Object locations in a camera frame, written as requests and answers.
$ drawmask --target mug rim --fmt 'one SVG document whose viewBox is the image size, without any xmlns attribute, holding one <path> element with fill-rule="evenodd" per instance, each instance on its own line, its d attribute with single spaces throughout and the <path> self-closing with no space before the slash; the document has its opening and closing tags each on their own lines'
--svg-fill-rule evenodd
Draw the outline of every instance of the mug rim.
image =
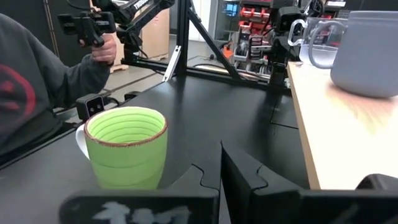
<svg viewBox="0 0 398 224">
<path fill-rule="evenodd" d="M 158 133 L 156 133 L 156 134 L 155 134 L 154 136 L 152 136 L 152 137 L 149 137 L 149 138 L 146 138 L 146 139 L 143 139 L 143 140 L 140 140 L 140 141 L 136 141 L 136 142 L 130 142 L 130 143 L 113 143 L 113 142 L 102 141 L 102 140 L 99 140 L 99 139 L 94 138 L 94 137 L 88 132 L 88 123 L 89 123 L 90 121 L 92 121 L 92 119 L 95 118 L 96 115 L 99 115 L 99 114 L 105 113 L 105 112 L 109 112 L 109 111 L 112 111 L 112 110 L 125 110 L 125 109 L 128 109 L 128 108 L 145 109 L 145 110 L 154 111 L 154 112 L 160 114 L 160 115 L 163 117 L 163 119 L 164 119 L 164 127 L 162 128 L 162 130 L 160 130 Z M 98 114 L 96 114 L 96 115 L 90 117 L 90 118 L 86 121 L 86 123 L 84 124 L 84 126 L 85 126 L 85 127 L 84 127 L 85 136 L 87 136 L 87 137 L 90 138 L 92 141 L 94 141 L 94 142 L 96 142 L 96 143 L 98 143 L 98 144 L 102 144 L 102 145 L 108 146 L 108 147 L 130 147 L 130 146 L 140 146 L 140 145 L 146 144 L 146 143 L 148 143 L 148 142 L 154 141 L 154 140 L 156 140 L 157 138 L 161 137 L 161 135 L 163 135 L 163 134 L 166 132 L 167 126 L 168 126 L 168 125 L 167 125 L 167 119 L 166 119 L 166 117 L 165 117 L 161 112 L 159 112 L 159 111 L 157 111 L 157 110 L 150 109 L 150 108 L 140 107 L 140 106 L 123 106 L 123 107 L 120 107 L 120 108 L 114 108 L 114 109 L 111 109 L 111 110 L 102 111 L 102 112 L 100 112 L 100 113 L 98 113 Z"/>
</svg>

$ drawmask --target white mug handle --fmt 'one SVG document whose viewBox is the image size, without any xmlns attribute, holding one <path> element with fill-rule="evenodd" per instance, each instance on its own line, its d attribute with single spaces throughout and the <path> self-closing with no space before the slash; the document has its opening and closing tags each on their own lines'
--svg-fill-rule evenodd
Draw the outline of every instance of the white mug handle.
<svg viewBox="0 0 398 224">
<path fill-rule="evenodd" d="M 77 145 L 79 146 L 79 149 L 81 152 L 87 157 L 87 159 L 90 159 L 88 156 L 88 150 L 87 150 L 87 145 L 86 145 L 86 139 L 85 139 L 85 125 L 82 124 L 77 130 L 76 130 L 76 142 Z"/>
</svg>

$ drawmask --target glass mug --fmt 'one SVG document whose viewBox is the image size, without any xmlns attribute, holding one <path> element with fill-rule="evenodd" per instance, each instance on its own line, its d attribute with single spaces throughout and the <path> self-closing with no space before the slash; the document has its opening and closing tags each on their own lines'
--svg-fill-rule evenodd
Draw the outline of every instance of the glass mug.
<svg viewBox="0 0 398 224">
<path fill-rule="evenodd" d="M 302 39 L 292 42 L 294 30 L 297 24 L 304 28 Z M 338 46 L 344 34 L 347 24 L 346 19 L 325 19 L 325 18 L 307 18 L 306 21 L 297 19 L 290 27 L 288 44 L 290 46 L 301 45 L 300 60 L 303 63 L 317 65 L 333 64 Z"/>
</svg>

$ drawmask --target black metal frame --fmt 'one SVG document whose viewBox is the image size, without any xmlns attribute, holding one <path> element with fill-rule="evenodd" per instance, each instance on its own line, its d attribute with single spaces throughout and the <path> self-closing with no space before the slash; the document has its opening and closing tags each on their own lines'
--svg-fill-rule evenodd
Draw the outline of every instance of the black metal frame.
<svg viewBox="0 0 398 224">
<path fill-rule="evenodd" d="M 174 75 L 188 75 L 192 77 L 204 78 L 216 82 L 225 82 L 231 85 L 247 86 L 250 88 L 257 88 L 262 90 L 279 90 L 284 93 L 290 93 L 290 90 L 281 86 L 268 85 L 266 82 L 256 82 L 241 78 L 236 69 L 227 61 L 220 49 L 214 43 L 210 34 L 201 24 L 200 18 L 191 9 L 192 0 L 178 1 L 178 26 L 177 26 L 177 46 L 181 46 L 181 54 L 175 69 Z M 227 73 L 217 72 L 212 70 L 205 70 L 200 68 L 188 67 L 188 36 L 189 36 L 189 22 L 197 28 L 201 36 L 204 38 L 210 49 L 215 53 L 218 60 L 224 65 Z M 157 71 L 166 71 L 168 63 L 156 62 L 153 60 L 139 59 L 136 61 L 128 61 L 122 59 L 125 65 L 136 66 L 141 68 L 148 68 Z"/>
</svg>

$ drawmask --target person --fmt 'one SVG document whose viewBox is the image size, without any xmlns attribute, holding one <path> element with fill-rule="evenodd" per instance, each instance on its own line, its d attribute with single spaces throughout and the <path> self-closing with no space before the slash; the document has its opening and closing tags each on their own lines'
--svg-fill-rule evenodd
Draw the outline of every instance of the person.
<svg viewBox="0 0 398 224">
<path fill-rule="evenodd" d="M 102 47 L 67 67 L 29 30 L 0 14 L 0 164 L 61 128 L 53 108 L 68 108 L 104 88 L 116 43 L 112 35 L 103 39 Z"/>
</svg>

